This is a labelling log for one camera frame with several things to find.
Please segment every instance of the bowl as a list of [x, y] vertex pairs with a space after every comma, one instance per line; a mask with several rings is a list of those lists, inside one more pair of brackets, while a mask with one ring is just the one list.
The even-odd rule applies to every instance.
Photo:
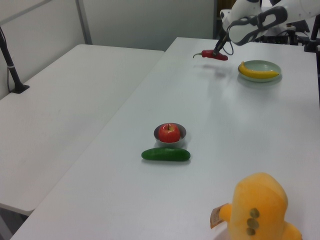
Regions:
[[271, 82], [271, 81], [274, 81], [274, 80], [279, 80], [282, 78], [282, 74], [281, 74], [281, 68], [273, 63], [273, 62], [270, 62], [270, 61], [264, 61], [264, 60], [251, 60], [251, 61], [245, 61], [245, 66], [248, 68], [248, 69], [251, 69], [251, 70], [256, 70], [256, 71], [276, 71], [279, 73], [278, 76], [275, 76], [275, 77], [270, 77], [270, 78], [253, 78], [253, 77], [249, 77], [249, 76], [246, 76], [246, 75], [243, 75], [240, 71], [239, 71], [239, 67], [238, 67], [238, 72], [239, 72], [239, 75], [241, 77], [243, 77], [244, 79], [246, 80], [249, 80], [251, 82], [255, 82], [255, 83], [267, 83], [267, 82]]
[[167, 123], [163, 123], [159, 126], [157, 126], [153, 132], [153, 135], [155, 137], [155, 141], [157, 143], [157, 145], [161, 148], [174, 148], [174, 149], [179, 149], [181, 148], [184, 143], [185, 143], [185, 137], [186, 137], [186, 134], [187, 134], [187, 131], [185, 129], [184, 126], [178, 124], [178, 123], [174, 123], [174, 122], [170, 122], [171, 124], [175, 124], [177, 125], [179, 131], [180, 131], [180, 140], [179, 141], [176, 141], [176, 142], [163, 142], [163, 141], [160, 141], [159, 140], [159, 129], [160, 127], [163, 125], [163, 124], [167, 124]]

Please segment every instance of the toy tag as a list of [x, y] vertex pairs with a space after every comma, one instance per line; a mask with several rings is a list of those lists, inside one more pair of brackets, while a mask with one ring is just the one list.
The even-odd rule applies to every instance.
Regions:
[[210, 216], [210, 226], [211, 226], [212, 229], [213, 229], [215, 226], [218, 226], [219, 224], [221, 224], [221, 223], [224, 222], [224, 220], [222, 220], [222, 219], [219, 217], [219, 213], [220, 213], [220, 209], [221, 209], [224, 205], [227, 205], [227, 204], [228, 204], [228, 203], [223, 204], [222, 206], [216, 207], [215, 209], [212, 210], [211, 216]]

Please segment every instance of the red chili pepper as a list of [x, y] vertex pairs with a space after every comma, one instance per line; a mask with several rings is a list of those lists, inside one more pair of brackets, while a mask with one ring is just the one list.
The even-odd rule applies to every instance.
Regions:
[[196, 55], [201, 55], [203, 58], [217, 59], [222, 61], [228, 60], [228, 56], [223, 55], [220, 52], [217, 55], [214, 55], [213, 50], [203, 50], [201, 53], [193, 55], [193, 57], [195, 57]]

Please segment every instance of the small bowl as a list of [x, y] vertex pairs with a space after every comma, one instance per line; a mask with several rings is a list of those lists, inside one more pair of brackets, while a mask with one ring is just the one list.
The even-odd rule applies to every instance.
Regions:
[[153, 132], [153, 135], [155, 137], [155, 141], [156, 143], [158, 144], [159, 147], [161, 148], [174, 148], [174, 149], [179, 149], [181, 148], [184, 143], [185, 143], [185, 137], [186, 137], [186, 134], [187, 134], [187, 131], [185, 129], [184, 126], [178, 124], [178, 123], [174, 123], [174, 122], [170, 122], [171, 124], [175, 124], [177, 125], [179, 131], [180, 131], [180, 140], [179, 141], [176, 141], [176, 142], [163, 142], [163, 141], [160, 141], [159, 140], [159, 129], [160, 127], [163, 125], [159, 125], [156, 127], [156, 129], [154, 130]]

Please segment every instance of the banana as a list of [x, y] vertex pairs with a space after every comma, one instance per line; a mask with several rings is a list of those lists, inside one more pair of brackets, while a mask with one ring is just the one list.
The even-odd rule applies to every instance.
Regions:
[[239, 66], [239, 72], [242, 73], [243, 75], [254, 78], [254, 79], [270, 79], [274, 78], [279, 75], [278, 72], [269, 70], [269, 71], [256, 71], [256, 70], [251, 70], [248, 69], [245, 65], [245, 62], [241, 62], [241, 65]]

